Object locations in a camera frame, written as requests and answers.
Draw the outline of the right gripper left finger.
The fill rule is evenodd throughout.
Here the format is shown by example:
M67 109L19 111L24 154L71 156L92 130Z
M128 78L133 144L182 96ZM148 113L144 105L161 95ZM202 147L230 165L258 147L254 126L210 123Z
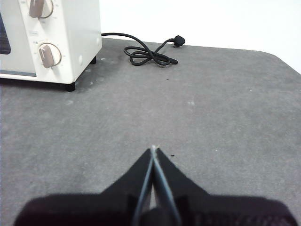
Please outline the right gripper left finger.
M128 226L135 214L147 174L147 149L113 184L100 193L50 194L28 201L15 226Z

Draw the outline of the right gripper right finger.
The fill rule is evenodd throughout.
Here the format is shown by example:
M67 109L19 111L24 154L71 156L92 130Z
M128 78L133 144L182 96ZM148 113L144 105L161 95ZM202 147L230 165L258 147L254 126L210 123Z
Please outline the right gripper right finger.
M160 150L162 168L184 226L296 226L282 202L258 196L210 194L183 174Z

